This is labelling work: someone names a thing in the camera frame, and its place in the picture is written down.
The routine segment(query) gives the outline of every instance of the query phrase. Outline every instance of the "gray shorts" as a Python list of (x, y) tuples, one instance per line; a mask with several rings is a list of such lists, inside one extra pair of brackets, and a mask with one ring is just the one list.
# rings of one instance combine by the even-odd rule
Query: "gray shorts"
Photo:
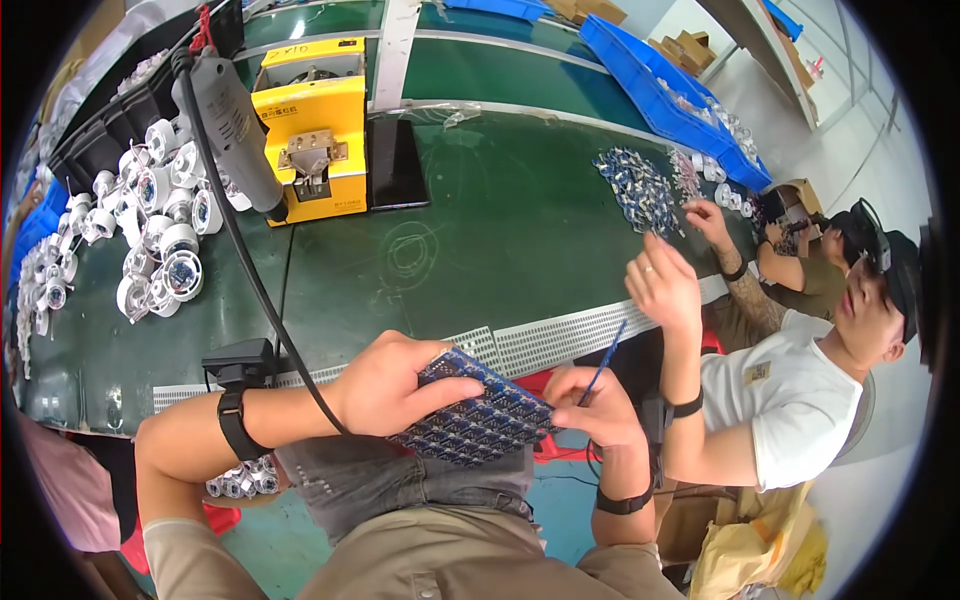
[(375, 516), (418, 506), (479, 506), (532, 520), (524, 501), (532, 446), (476, 468), (396, 449), (382, 438), (332, 436), (277, 448), (276, 457), (331, 546)]

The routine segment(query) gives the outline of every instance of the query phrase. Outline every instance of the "teal floor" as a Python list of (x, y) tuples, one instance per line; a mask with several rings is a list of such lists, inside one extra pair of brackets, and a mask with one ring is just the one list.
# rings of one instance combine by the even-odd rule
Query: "teal floor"
[[(568, 447), (583, 446), (586, 441), (586, 436), (576, 431), (565, 431), (557, 439), (559, 445)], [(534, 521), (543, 527), (540, 536), (547, 542), (546, 555), (576, 564), (593, 546), (590, 512), (596, 490), (570, 477), (595, 478), (587, 463), (569, 461), (537, 465), (534, 475), (527, 501), (534, 508)], [(266, 506), (244, 511), (240, 523), (221, 540), (271, 600), (296, 597), (333, 552), (324, 531), (314, 526), (293, 491)], [(156, 595), (149, 575), (134, 576), (144, 590)]]

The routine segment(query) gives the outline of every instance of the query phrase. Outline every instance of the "blue circuit board panel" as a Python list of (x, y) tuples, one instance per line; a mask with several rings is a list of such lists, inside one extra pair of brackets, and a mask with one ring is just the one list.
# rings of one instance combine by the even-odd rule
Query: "blue circuit board panel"
[(389, 438), (420, 454), (478, 467), (561, 429), (550, 421), (552, 406), (457, 348), (435, 358), (418, 377), (421, 387), (445, 377), (472, 377), (484, 386), (482, 395), (431, 413)]

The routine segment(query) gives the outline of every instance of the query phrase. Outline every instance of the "white t-shirt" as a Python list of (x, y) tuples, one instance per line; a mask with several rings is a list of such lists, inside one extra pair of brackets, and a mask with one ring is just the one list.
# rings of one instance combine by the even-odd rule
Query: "white t-shirt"
[(813, 479), (850, 433), (863, 386), (817, 347), (831, 329), (791, 309), (780, 331), (756, 346), (701, 360), (707, 431), (751, 423), (764, 490)]

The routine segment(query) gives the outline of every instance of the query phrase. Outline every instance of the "tattoo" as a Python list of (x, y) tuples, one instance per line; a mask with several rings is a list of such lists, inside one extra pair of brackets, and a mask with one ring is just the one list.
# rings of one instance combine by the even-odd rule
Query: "tattoo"
[[(728, 252), (718, 252), (717, 255), (720, 258), (720, 269), (724, 273), (736, 273), (743, 262), (736, 246), (731, 246)], [(780, 331), (786, 308), (763, 293), (760, 282), (750, 269), (737, 281), (727, 281), (727, 287), (736, 303), (764, 336)]]

